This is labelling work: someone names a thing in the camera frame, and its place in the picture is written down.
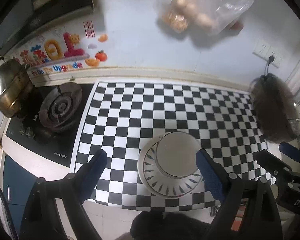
cabinet handle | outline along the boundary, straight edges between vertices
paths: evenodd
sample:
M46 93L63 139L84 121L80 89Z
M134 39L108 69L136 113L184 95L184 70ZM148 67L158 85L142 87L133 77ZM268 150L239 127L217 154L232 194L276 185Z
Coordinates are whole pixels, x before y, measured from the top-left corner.
M8 187L8 201L10 202L11 201L10 187L8 185L7 187Z

stove burner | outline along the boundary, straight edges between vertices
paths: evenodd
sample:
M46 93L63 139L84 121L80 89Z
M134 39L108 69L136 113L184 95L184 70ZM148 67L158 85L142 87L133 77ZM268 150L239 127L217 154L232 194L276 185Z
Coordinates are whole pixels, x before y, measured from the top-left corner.
M54 132L71 128L79 117L75 112L81 102L82 90L76 83L65 83L53 89L43 100L39 119L44 127Z

plastic bag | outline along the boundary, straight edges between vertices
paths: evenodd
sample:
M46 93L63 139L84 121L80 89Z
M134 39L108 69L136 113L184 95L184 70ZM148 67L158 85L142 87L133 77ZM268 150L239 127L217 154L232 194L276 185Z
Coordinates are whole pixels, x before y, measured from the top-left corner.
M176 32L190 23L202 27L209 35L220 33L253 4L255 0L156 0L162 19Z

black fabric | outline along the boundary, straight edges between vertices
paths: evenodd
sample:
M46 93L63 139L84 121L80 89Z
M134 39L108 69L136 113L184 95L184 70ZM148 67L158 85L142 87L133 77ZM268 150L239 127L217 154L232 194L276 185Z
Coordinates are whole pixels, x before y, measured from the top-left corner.
M183 214L169 213L163 219L162 212L141 212L130 234L135 240L201 240L209 226Z

black cabinet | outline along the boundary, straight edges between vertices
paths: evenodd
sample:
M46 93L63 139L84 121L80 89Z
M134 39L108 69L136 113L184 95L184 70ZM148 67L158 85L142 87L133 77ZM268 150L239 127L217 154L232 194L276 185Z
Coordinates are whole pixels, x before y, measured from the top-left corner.
M36 179L36 176L26 171L6 154L2 191L17 233L19 233L23 211Z

